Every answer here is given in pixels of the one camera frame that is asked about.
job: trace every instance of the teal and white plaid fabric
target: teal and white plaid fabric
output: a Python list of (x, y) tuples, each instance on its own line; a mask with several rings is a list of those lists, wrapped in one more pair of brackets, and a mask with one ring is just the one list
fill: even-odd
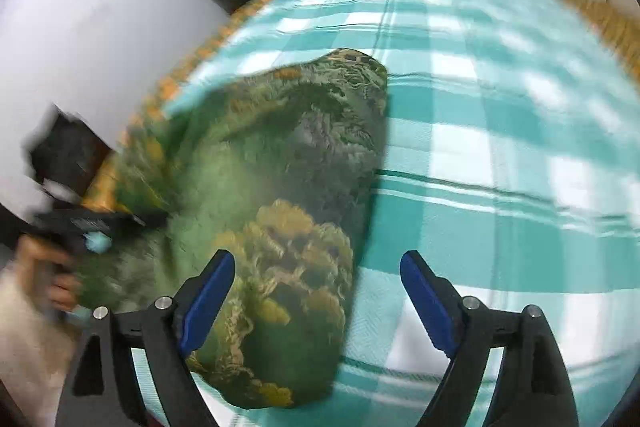
[[(462, 295), (510, 311), (540, 305), (580, 424), (601, 425), (640, 360), (640, 100), (614, 57), (558, 0), (274, 0), (165, 111), (234, 76), (335, 48), (387, 67), (390, 104), (334, 393), (300, 409), (245, 412), (202, 384), (217, 421), (413, 427), (448, 362), (398, 275), (401, 255), (417, 249)], [(499, 357), (469, 426), (482, 423)]]

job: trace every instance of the folded green fabric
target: folded green fabric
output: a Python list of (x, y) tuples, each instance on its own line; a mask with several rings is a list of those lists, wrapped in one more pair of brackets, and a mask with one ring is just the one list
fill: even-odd
[(171, 218), (87, 257), (81, 304), (146, 307), (226, 248), (236, 279), (191, 370), (246, 409), (324, 396), (345, 337), (385, 103), (385, 68), (341, 49), (236, 80), (137, 127), (115, 159), (116, 203)]

